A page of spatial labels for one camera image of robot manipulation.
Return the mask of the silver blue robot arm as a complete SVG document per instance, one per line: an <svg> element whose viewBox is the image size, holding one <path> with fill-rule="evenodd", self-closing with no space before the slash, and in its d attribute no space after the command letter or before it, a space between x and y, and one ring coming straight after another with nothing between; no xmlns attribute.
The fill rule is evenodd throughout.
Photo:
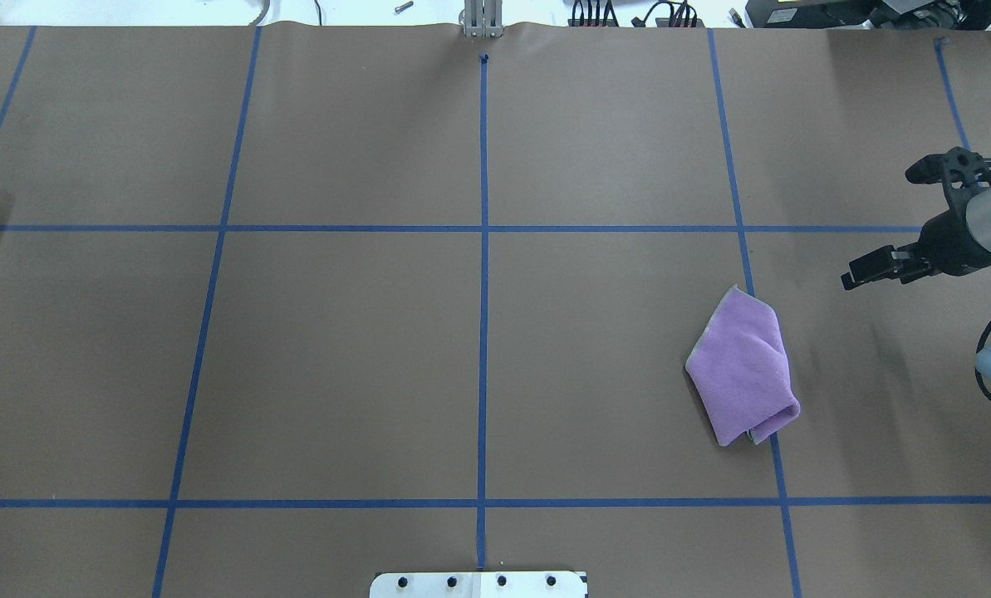
<svg viewBox="0 0 991 598"><path fill-rule="evenodd" d="M991 184L974 176L973 189L952 186L948 208L925 223L915 242L886 245L849 262L841 275L846 291L880 280L908 284L922 277L962 277L991 267ZM974 379L991 404L991 317L976 343Z"/></svg>

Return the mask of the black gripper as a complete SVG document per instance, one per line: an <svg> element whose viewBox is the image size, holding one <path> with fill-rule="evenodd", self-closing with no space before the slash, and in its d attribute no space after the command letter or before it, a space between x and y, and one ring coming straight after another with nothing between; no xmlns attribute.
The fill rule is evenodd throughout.
<svg viewBox="0 0 991 598"><path fill-rule="evenodd" d="M898 251L909 256L902 260ZM962 277L988 267L988 251L974 241L964 220L950 209L927 221L917 241L898 251L883 246L850 261L841 275L845 291L899 277Z"/></svg>

